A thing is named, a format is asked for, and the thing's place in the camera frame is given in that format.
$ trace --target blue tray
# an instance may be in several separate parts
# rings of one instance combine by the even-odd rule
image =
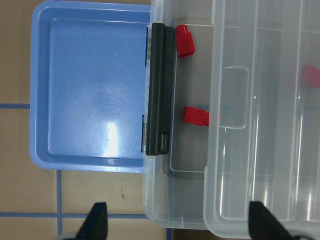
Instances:
[[[40,167],[143,172],[150,6],[46,1],[32,17],[30,155]]]

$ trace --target red block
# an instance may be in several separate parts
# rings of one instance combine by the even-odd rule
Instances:
[[[310,64],[301,69],[301,81],[309,87],[320,89],[320,69]]]
[[[183,121],[198,126],[209,126],[209,113],[199,108],[187,106],[185,107]]]
[[[179,58],[195,53],[194,39],[187,25],[181,24],[175,28],[175,44]]]

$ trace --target container lid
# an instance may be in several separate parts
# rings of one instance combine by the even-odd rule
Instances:
[[[150,6],[45,1],[32,16],[30,155],[40,167],[143,172]]]
[[[320,238],[320,2],[214,7],[206,226],[249,238],[254,200]]]

